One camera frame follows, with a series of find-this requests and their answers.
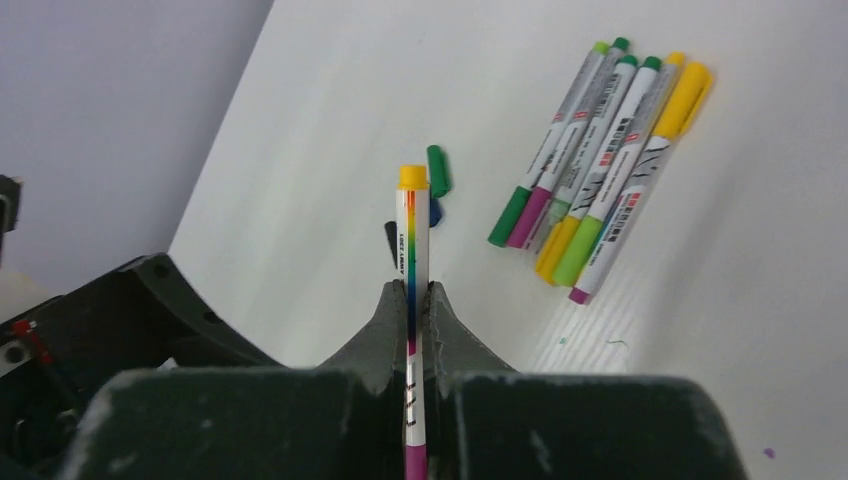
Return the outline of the marker with lime cap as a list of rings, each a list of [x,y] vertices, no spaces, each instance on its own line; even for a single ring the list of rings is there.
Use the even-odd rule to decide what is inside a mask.
[[[701,62],[670,54],[621,138],[609,171],[554,271],[569,299],[586,304],[597,293],[642,199],[674,141],[686,132],[712,83]]]

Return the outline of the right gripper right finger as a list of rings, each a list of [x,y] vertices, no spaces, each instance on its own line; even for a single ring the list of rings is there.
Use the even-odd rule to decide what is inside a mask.
[[[434,479],[743,479],[699,384],[656,375],[527,374],[458,318],[442,284],[424,320]]]

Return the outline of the blue pen cap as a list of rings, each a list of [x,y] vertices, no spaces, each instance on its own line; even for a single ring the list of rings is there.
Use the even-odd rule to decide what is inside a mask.
[[[429,198],[429,227],[435,228],[443,219],[443,209],[438,198]]]

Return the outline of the marker with yellow cap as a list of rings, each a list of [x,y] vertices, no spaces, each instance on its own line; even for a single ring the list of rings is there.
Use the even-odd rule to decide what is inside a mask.
[[[635,76],[615,111],[612,121],[601,131],[602,140],[591,162],[587,165],[587,173],[574,203],[565,217],[554,226],[537,256],[536,273],[547,283],[551,285],[555,283],[553,274],[560,258],[603,184],[621,138],[629,128],[643,97],[654,83],[662,65],[662,60],[655,56],[644,59],[644,62],[637,67]]]

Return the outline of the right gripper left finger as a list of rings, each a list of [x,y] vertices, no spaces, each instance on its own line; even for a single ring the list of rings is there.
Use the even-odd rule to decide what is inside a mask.
[[[61,479],[400,479],[404,291],[313,369],[130,370],[95,395]]]

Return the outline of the marker with purple cap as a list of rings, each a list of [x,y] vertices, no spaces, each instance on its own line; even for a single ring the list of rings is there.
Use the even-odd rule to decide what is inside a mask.
[[[426,480],[426,409],[422,322],[429,286],[430,193],[427,167],[403,165],[396,195],[397,269],[405,291],[405,478]]]

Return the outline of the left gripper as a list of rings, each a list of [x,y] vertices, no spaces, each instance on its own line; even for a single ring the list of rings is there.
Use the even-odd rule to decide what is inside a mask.
[[[218,316],[166,253],[1,317],[1,476],[45,479],[96,392],[125,370],[273,359]]]

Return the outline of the black pen cap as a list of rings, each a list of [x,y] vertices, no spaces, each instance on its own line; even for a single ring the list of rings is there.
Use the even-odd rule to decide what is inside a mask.
[[[383,230],[392,255],[394,268],[398,268],[397,223],[390,220],[384,223]]]

